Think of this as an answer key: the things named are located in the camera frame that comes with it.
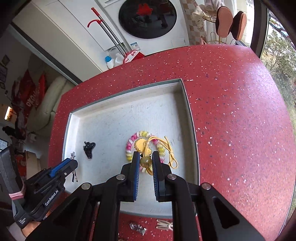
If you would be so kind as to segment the left hand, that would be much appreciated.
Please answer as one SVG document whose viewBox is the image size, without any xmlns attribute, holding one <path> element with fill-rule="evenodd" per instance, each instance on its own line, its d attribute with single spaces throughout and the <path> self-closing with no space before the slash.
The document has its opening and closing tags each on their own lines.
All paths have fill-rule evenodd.
<svg viewBox="0 0 296 241">
<path fill-rule="evenodd" d="M 40 222 L 38 221 L 30 221 L 23 229 L 22 229 L 22 233 L 25 237 L 28 237 L 30 235 L 30 233 L 32 233 L 34 231 L 34 229 L 36 229 L 38 227 L 38 225 L 40 224 Z"/>
</svg>

